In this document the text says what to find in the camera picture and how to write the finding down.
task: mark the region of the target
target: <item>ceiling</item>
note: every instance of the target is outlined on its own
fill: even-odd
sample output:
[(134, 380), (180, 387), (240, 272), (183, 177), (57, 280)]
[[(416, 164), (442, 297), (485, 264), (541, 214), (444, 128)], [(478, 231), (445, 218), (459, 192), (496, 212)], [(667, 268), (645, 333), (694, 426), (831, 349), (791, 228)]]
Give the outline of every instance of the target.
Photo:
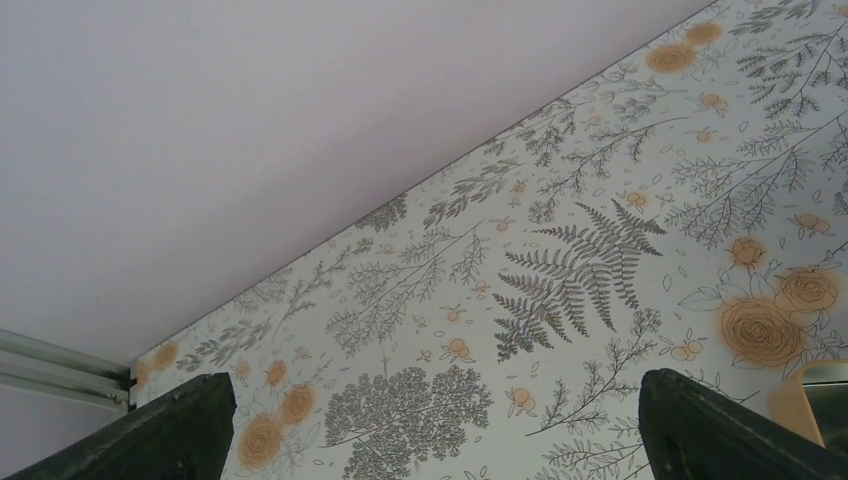
[(0, 3), (0, 326), (118, 362), (710, 0)]

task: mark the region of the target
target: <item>orange berry print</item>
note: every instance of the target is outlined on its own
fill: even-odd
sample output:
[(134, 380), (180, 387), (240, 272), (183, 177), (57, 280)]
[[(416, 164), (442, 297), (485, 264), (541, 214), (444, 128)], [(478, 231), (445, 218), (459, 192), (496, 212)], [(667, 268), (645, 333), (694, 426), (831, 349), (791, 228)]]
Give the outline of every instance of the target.
[(287, 372), (288, 367), (286, 367), (286, 362), (282, 360), (274, 360), (271, 363), (271, 366), (268, 367), (268, 371), (265, 372), (265, 381), (271, 387), (276, 387), (283, 381), (284, 378), (286, 378)]

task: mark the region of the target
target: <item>orange rose print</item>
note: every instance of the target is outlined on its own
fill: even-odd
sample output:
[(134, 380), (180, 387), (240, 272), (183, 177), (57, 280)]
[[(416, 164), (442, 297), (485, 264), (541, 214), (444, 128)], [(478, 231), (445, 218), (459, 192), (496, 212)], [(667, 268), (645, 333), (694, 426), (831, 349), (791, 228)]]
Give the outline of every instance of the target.
[(657, 73), (680, 73), (695, 61), (695, 51), (687, 45), (663, 45), (651, 50), (645, 61)]
[(722, 28), (716, 23), (699, 23), (686, 30), (686, 42), (692, 45), (710, 43), (721, 36)]
[(314, 403), (315, 390), (310, 385), (297, 385), (283, 399), (280, 419), (286, 424), (298, 423), (309, 415)]
[(468, 344), (465, 343), (465, 340), (461, 338), (452, 340), (448, 345), (442, 345), (442, 350), (444, 350), (445, 353), (439, 357), (439, 360), (450, 358), (451, 363), (457, 360), (464, 363), (474, 363), (474, 360), (471, 359), (471, 349), (468, 348)]
[(177, 342), (168, 342), (156, 351), (153, 355), (153, 370), (165, 370), (177, 359), (179, 346)]
[(811, 313), (836, 303), (836, 286), (820, 272), (793, 272), (781, 279), (775, 304), (788, 312)]
[(721, 316), (721, 334), (736, 353), (766, 367), (783, 365), (803, 350), (801, 329), (773, 303), (744, 299)]
[(145, 361), (138, 362), (136, 366), (136, 387), (143, 389), (150, 380), (150, 366)]
[(259, 415), (241, 434), (239, 461), (250, 470), (260, 470), (274, 459), (282, 444), (282, 427), (277, 420), (271, 415)]
[(286, 367), (286, 362), (282, 360), (274, 360), (271, 363), (271, 366), (268, 367), (268, 371), (266, 373), (265, 381), (272, 388), (276, 387), (286, 378), (286, 373), (288, 372), (288, 368)]
[(508, 417), (511, 417), (513, 413), (516, 415), (525, 413), (531, 417), (536, 416), (535, 413), (532, 413), (536, 409), (536, 400), (530, 396), (530, 392), (526, 388), (512, 389), (506, 392), (506, 396), (512, 401), (512, 405), (510, 405), (509, 412), (507, 413)]
[(733, 258), (733, 266), (756, 267), (763, 258), (763, 247), (753, 238), (739, 238), (733, 242), (733, 249), (728, 250)]

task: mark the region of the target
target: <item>wallpaper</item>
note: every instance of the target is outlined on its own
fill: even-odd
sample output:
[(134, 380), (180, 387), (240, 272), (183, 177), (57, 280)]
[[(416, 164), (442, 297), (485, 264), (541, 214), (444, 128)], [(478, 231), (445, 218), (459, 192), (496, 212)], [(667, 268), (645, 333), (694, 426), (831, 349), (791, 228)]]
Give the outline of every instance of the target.
[(229, 372), (225, 478), (649, 478), (646, 370), (767, 414), (848, 356), (846, 26), (711, 5), (154, 348), (139, 404)]

